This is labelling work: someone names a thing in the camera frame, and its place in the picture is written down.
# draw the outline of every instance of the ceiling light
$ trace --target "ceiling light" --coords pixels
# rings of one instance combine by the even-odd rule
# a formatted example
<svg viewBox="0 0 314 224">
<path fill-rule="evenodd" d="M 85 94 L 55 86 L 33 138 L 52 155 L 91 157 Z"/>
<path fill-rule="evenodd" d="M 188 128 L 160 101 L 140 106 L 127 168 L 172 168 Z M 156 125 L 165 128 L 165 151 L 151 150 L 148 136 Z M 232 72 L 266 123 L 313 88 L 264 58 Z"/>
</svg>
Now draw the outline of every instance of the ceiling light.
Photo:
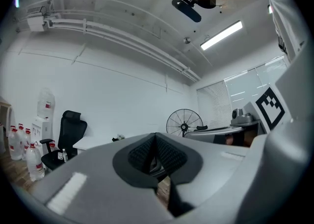
<svg viewBox="0 0 314 224">
<path fill-rule="evenodd" d="M 273 60 L 267 62 L 267 63 L 265 64 L 265 66 L 271 65 L 272 63 L 275 63 L 275 62 L 277 62 L 277 61 L 283 59 L 284 57 L 285 57 L 285 56 L 277 57 L 277 58 L 275 58 L 275 59 L 273 59 Z"/>
<path fill-rule="evenodd" d="M 242 94 L 242 93 L 245 93 L 245 92 L 241 92 L 241 93 L 233 94 L 233 95 L 231 95 L 231 97 L 233 97 L 233 96 L 235 96 L 235 95 Z"/>
<path fill-rule="evenodd" d="M 239 100 L 243 100 L 243 99 L 239 99 Z M 239 100 L 234 100 L 233 102 L 239 101 Z"/>
<path fill-rule="evenodd" d="M 20 0 L 14 0 L 15 7 L 20 7 Z"/>
<path fill-rule="evenodd" d="M 269 14 L 273 13 L 273 8 L 270 6 L 270 4 L 268 5 L 268 13 Z"/>
<path fill-rule="evenodd" d="M 236 31 L 242 29 L 242 22 L 238 21 L 232 26 L 226 28 L 216 36 L 212 37 L 211 39 L 207 40 L 206 42 L 201 44 L 203 50 L 207 50 L 209 47 L 213 46 L 214 44 L 218 43 L 219 41 L 223 40 L 224 38 L 230 36 L 231 34 L 235 33 Z"/>
</svg>

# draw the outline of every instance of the fan guard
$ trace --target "fan guard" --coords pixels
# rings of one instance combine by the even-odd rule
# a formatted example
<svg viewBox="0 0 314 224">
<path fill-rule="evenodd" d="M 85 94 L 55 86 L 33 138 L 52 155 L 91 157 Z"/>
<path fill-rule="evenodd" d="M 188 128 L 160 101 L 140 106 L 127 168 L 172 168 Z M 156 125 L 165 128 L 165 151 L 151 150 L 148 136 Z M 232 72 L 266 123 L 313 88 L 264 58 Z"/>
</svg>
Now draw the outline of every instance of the fan guard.
<svg viewBox="0 0 314 224">
<path fill-rule="evenodd" d="M 184 137 L 186 132 L 193 132 L 197 126 L 203 126 L 201 117 L 189 109 L 175 111 L 167 120 L 167 133 Z"/>
</svg>

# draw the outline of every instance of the office chair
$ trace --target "office chair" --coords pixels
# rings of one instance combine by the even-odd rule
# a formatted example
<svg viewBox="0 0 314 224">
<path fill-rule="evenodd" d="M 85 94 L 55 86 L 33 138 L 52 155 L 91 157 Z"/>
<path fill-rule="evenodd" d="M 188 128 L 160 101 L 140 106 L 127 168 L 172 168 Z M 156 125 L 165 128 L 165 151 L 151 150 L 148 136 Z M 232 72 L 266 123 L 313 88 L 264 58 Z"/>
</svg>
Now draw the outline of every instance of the office chair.
<svg viewBox="0 0 314 224">
<path fill-rule="evenodd" d="M 64 164 L 63 160 L 58 159 L 58 153 L 65 149 L 68 154 L 68 159 L 77 155 L 77 150 L 73 148 L 73 145 L 79 141 L 83 136 L 87 128 L 87 123 L 80 120 L 80 113 L 65 111 L 61 119 L 60 136 L 58 142 L 58 148 L 60 150 L 51 151 L 49 142 L 52 139 L 41 140 L 41 144 L 46 144 L 48 153 L 45 154 L 41 160 L 51 170 Z"/>
</svg>

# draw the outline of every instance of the white ceiling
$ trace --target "white ceiling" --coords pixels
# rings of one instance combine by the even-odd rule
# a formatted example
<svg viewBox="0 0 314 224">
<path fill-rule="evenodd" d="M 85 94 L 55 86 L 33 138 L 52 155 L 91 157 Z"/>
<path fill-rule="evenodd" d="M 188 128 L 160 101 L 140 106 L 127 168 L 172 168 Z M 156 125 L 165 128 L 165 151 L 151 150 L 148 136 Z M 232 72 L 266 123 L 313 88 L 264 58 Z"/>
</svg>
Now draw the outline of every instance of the white ceiling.
<svg viewBox="0 0 314 224">
<path fill-rule="evenodd" d="M 145 39 L 189 66 L 199 76 L 276 39 L 272 15 L 267 13 L 268 0 L 219 1 L 223 7 L 210 10 L 196 6 L 195 9 L 202 16 L 200 23 L 193 22 L 176 10 L 171 1 L 53 0 L 53 4 L 54 10 L 61 13 L 63 18 L 86 18 Z M 17 18 L 22 20 L 26 16 L 27 8 L 39 5 L 49 9 L 49 5 L 43 0 L 20 0 Z M 217 34 L 238 20 L 242 21 L 244 29 L 207 51 L 201 49 L 200 45 L 206 37 Z M 23 21 L 20 23 L 20 29 L 25 28 L 27 23 Z M 192 44 L 185 45 L 184 37 L 190 37 L 195 47 Z"/>
</svg>

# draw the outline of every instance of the water bottle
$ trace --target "water bottle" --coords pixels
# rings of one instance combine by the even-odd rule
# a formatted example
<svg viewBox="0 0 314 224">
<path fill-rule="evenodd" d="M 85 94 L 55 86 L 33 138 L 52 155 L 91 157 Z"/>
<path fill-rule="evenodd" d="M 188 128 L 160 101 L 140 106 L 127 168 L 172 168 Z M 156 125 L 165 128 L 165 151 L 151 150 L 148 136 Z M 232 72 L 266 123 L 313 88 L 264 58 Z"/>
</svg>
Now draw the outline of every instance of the water bottle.
<svg viewBox="0 0 314 224">
<path fill-rule="evenodd" d="M 0 123 L 0 154 L 5 152 L 3 125 Z"/>
<path fill-rule="evenodd" d="M 26 128 L 25 129 L 25 134 L 23 135 L 23 139 L 22 139 L 22 160 L 26 160 L 26 151 L 29 147 L 29 143 L 30 143 L 30 129 Z"/>
<path fill-rule="evenodd" d="M 26 151 L 26 162 L 31 181 L 42 179 L 45 176 L 43 163 L 41 162 L 40 151 L 36 148 L 37 142 L 30 143 Z"/>
<path fill-rule="evenodd" d="M 43 88 L 40 91 L 37 102 L 37 115 L 40 118 L 48 118 L 50 121 L 54 111 L 54 95 L 49 88 Z"/>
<path fill-rule="evenodd" d="M 62 156 L 63 156 L 64 162 L 68 162 L 68 154 L 65 151 L 65 149 L 62 149 Z"/>
<path fill-rule="evenodd" d="M 25 138 L 23 124 L 19 124 L 18 136 L 19 136 L 19 139 L 20 139 L 20 148 L 21 148 L 21 154 L 22 154 L 22 158 L 23 158 L 23 152 L 24 152 L 23 139 Z"/>
<path fill-rule="evenodd" d="M 11 126 L 11 131 L 9 134 L 9 150 L 11 159 L 20 160 L 22 158 L 21 154 L 21 141 L 19 136 L 17 135 L 17 129 L 15 126 Z"/>
</svg>

